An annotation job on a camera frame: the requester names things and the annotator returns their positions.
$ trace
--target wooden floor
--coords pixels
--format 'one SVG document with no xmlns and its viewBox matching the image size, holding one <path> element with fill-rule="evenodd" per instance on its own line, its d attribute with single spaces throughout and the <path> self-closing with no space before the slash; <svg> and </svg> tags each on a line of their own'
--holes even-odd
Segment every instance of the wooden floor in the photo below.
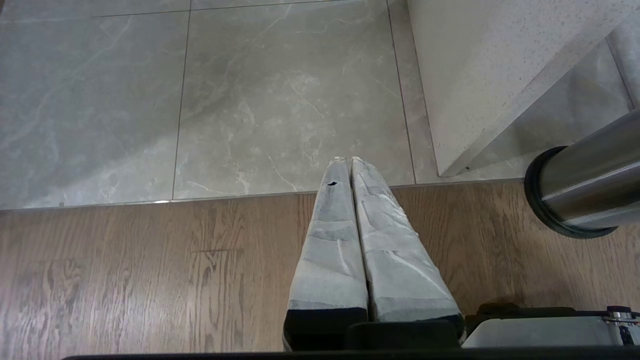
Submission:
<svg viewBox="0 0 640 360">
<path fill-rule="evenodd" d="M 521 184 L 395 190 L 464 313 L 640 308 L 640 227 L 573 240 Z M 280 350 L 314 195 L 0 213 L 0 359 Z"/>
</svg>

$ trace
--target gray marble tile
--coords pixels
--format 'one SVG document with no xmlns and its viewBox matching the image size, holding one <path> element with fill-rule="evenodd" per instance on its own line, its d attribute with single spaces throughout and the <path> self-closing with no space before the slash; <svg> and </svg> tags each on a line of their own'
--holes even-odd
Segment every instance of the gray marble tile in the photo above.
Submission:
<svg viewBox="0 0 640 360">
<path fill-rule="evenodd" d="M 640 107 L 640 10 L 632 13 L 608 37 L 622 78 L 636 108 Z"/>
<path fill-rule="evenodd" d="M 170 199 L 187 26 L 0 24 L 0 208 Z"/>
<path fill-rule="evenodd" d="M 543 150 L 569 145 L 630 110 L 611 52 L 602 42 L 487 146 L 468 171 L 439 177 L 406 1 L 388 1 L 419 184 L 523 177 Z"/>
<path fill-rule="evenodd" d="M 189 10 L 189 0 L 5 0 L 0 22 Z"/>
<path fill-rule="evenodd" d="M 316 190 L 352 155 L 413 183 L 384 1 L 192 13 L 176 199 Z"/>
<path fill-rule="evenodd" d="M 193 0 L 191 7 L 198 9 L 236 8 L 240 6 L 273 5 L 289 3 L 314 3 L 317 1 L 340 0 Z"/>
</svg>

